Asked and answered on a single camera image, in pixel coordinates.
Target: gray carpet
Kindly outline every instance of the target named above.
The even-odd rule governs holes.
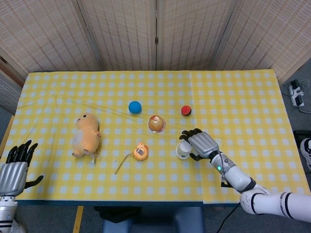
[[[311,81],[311,60],[299,69],[291,78],[309,79]],[[288,94],[287,86],[282,86],[281,91]],[[311,130],[311,115],[299,112],[291,104],[290,97],[283,95],[286,110],[293,130]],[[305,109],[311,111],[311,90],[303,97],[306,104]],[[4,133],[10,119],[10,114],[0,109],[0,139]],[[309,171],[306,162],[301,157],[305,171]],[[309,185],[311,184],[311,174],[307,174]],[[72,232],[76,206],[19,206],[17,209],[17,220],[23,222],[30,233]],[[232,210],[232,207],[205,207],[205,224],[207,233],[215,233],[222,220]],[[81,233],[100,233],[102,220],[98,212],[93,207],[84,208]],[[244,212],[241,207],[225,222],[222,233],[293,233],[311,232],[311,224],[292,220],[280,216],[262,215],[254,216]]]

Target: robotic arm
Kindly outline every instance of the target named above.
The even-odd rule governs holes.
[[[31,140],[19,147],[13,147],[0,170],[0,233],[10,232],[17,208],[16,196],[43,179],[43,176],[39,176],[35,181],[26,182],[28,167],[38,146],[35,143],[28,149],[30,144]]]
[[[222,176],[221,187],[232,187],[241,193],[240,203],[247,213],[273,214],[311,222],[311,196],[287,192],[271,194],[219,151],[218,144],[200,129],[183,131],[179,139],[190,143],[198,152],[198,155],[190,154],[195,161],[210,159]]]

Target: table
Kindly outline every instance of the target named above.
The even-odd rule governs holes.
[[[142,104],[140,115],[128,112],[133,100]],[[192,107],[190,116],[180,114],[184,104]],[[71,156],[74,124],[83,112],[96,115],[100,125],[96,164],[89,156]],[[161,133],[147,127],[153,114],[167,121]],[[39,143],[28,179],[45,178],[20,200],[237,202],[239,194],[220,188],[208,160],[176,157],[180,132],[195,127],[273,192],[309,193],[273,70],[31,73],[4,155],[28,139]],[[115,175],[140,140],[149,158],[128,158]]]

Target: stuffed animal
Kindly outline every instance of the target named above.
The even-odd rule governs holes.
[[[93,163],[98,157],[96,149],[99,145],[101,134],[98,131],[98,122],[91,113],[83,113],[76,122],[78,132],[75,134],[72,146],[74,157],[81,157],[84,154],[93,156]]]

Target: small white cup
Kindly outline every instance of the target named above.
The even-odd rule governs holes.
[[[192,151],[192,146],[186,142],[185,140],[182,140],[181,143],[179,143],[176,147],[176,154],[178,158],[185,160],[190,157],[190,153]]]

